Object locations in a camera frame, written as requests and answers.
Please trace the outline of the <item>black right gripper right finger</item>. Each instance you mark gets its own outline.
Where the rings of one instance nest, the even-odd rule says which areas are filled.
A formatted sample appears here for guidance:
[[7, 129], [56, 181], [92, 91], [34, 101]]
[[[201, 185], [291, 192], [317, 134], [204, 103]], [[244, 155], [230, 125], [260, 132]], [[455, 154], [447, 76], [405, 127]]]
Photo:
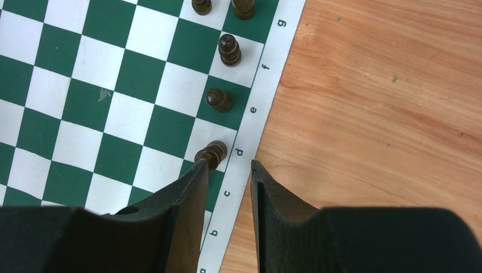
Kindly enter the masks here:
[[453, 211], [316, 208], [251, 162], [259, 272], [480, 272], [481, 246]]

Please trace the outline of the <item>dark brown chess pawn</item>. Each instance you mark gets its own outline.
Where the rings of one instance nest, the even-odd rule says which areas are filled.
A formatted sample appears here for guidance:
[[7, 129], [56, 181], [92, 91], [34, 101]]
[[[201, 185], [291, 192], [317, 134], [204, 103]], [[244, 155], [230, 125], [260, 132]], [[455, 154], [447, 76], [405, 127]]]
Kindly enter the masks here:
[[211, 11], [211, 0], [191, 0], [192, 8], [198, 15], [206, 15]]

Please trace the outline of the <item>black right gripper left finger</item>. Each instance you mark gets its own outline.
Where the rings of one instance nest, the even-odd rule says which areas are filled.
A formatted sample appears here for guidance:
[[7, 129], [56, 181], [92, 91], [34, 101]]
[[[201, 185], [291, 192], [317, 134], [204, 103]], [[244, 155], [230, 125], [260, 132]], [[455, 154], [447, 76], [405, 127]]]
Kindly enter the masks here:
[[196, 272], [209, 167], [115, 214], [71, 206], [1, 208], [2, 272]]

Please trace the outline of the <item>dark brown chess knight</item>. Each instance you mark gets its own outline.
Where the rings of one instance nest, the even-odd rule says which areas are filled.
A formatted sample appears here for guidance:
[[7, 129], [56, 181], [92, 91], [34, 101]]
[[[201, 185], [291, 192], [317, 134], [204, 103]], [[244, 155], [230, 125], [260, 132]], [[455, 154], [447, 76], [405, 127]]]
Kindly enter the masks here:
[[250, 19], [255, 11], [255, 0], [232, 0], [234, 14], [238, 19]]

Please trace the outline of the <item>dark brown chess piece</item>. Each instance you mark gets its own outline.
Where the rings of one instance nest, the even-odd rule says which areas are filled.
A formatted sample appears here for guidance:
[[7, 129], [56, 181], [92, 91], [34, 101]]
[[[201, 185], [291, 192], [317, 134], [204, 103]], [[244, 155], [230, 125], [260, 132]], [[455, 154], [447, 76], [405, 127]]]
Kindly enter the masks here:
[[196, 153], [194, 162], [196, 163], [200, 160], [205, 160], [207, 162], [209, 172], [213, 172], [226, 158], [226, 156], [227, 146], [220, 140], [214, 140]]
[[219, 38], [218, 52], [220, 54], [221, 62], [228, 67], [236, 66], [242, 59], [239, 43], [231, 34], [223, 34]]
[[218, 112], [227, 112], [232, 108], [233, 100], [229, 92], [221, 88], [210, 88], [205, 94], [205, 102]]

